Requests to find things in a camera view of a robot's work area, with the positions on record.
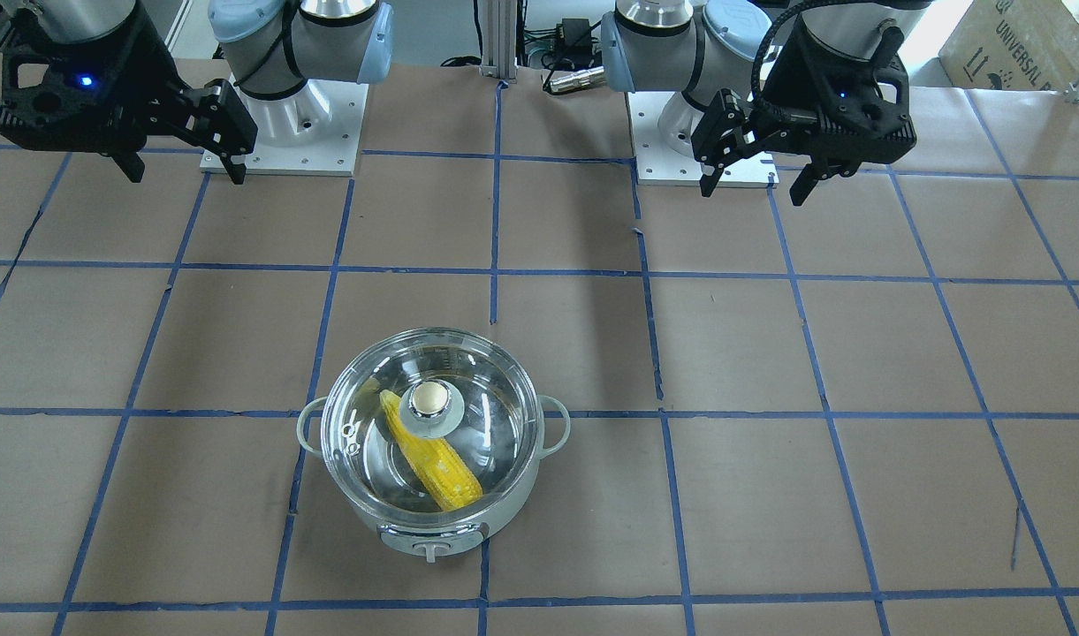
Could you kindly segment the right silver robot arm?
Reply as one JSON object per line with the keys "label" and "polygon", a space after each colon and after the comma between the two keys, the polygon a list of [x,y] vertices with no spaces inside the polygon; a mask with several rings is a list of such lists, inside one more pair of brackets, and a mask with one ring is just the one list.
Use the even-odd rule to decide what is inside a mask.
{"label": "right silver robot arm", "polygon": [[183,80],[141,1],[4,1],[0,134],[27,150],[104,155],[131,182],[141,149],[172,137],[243,184],[259,143],[314,137],[330,120],[320,81],[381,83],[392,62],[383,1],[211,1],[231,78]]}

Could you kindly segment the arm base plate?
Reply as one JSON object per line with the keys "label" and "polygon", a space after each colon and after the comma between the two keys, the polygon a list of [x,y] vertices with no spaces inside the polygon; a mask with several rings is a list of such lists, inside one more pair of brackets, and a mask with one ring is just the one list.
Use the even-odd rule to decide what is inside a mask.
{"label": "arm base plate", "polygon": [[233,160],[249,176],[352,177],[369,85],[311,79],[292,96],[246,105],[259,126],[252,152]]}
{"label": "arm base plate", "polygon": [[698,186],[724,162],[724,152],[704,134],[704,112],[680,90],[627,94],[637,178],[648,186]]}

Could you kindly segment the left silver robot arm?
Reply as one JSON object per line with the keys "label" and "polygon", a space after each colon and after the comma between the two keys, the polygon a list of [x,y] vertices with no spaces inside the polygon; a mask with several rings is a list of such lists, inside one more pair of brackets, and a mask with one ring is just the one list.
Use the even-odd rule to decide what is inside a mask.
{"label": "left silver robot arm", "polygon": [[804,155],[790,185],[890,164],[917,144],[900,49],[927,1],[796,1],[771,17],[750,1],[619,1],[600,25],[607,86],[669,92],[695,125],[681,144],[704,197],[736,163]]}

